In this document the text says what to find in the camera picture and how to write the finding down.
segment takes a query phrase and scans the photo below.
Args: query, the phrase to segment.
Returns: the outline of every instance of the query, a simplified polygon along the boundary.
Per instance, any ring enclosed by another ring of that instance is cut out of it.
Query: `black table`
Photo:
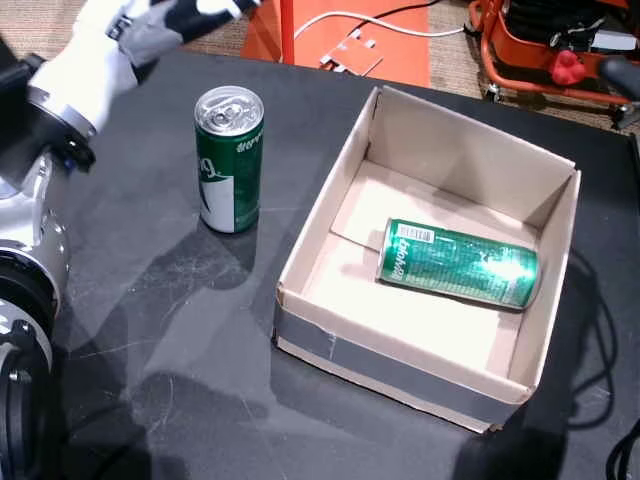
[[[627,137],[455,95],[403,90],[574,160],[573,254],[542,385],[478,436],[270,343],[274,289],[373,85],[178,53],[120,99],[70,195],[62,352],[70,479],[587,479],[639,412],[638,191]],[[239,84],[266,106],[262,213],[198,220],[193,106]]]

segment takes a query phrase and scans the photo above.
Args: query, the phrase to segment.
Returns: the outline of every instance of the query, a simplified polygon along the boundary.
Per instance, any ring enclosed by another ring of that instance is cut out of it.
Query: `box wall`
[[[562,157],[389,87],[368,158],[537,228],[573,172]]]

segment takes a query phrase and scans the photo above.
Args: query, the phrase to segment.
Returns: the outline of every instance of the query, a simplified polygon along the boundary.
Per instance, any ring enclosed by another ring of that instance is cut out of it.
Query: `aluminum can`
[[[260,213],[264,105],[251,90],[214,88],[195,108],[200,216],[212,229],[234,233]]]
[[[522,310],[536,294],[538,269],[528,248],[390,219],[377,279]]]

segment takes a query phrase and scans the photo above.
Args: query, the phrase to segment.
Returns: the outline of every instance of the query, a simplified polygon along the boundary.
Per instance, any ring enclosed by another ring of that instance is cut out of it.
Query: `cardboard box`
[[[564,158],[375,89],[280,277],[277,346],[471,430],[503,424],[540,381],[579,185]],[[513,313],[377,283],[390,217],[535,249],[535,300]]]

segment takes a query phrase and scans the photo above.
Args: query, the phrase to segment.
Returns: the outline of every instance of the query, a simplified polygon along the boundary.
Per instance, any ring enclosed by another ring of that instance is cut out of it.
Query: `standing can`
[[[516,310],[539,280],[533,250],[405,220],[390,219],[377,279]]]
[[[196,103],[200,216],[212,229],[234,233],[260,213],[264,105],[251,90],[225,86]]]

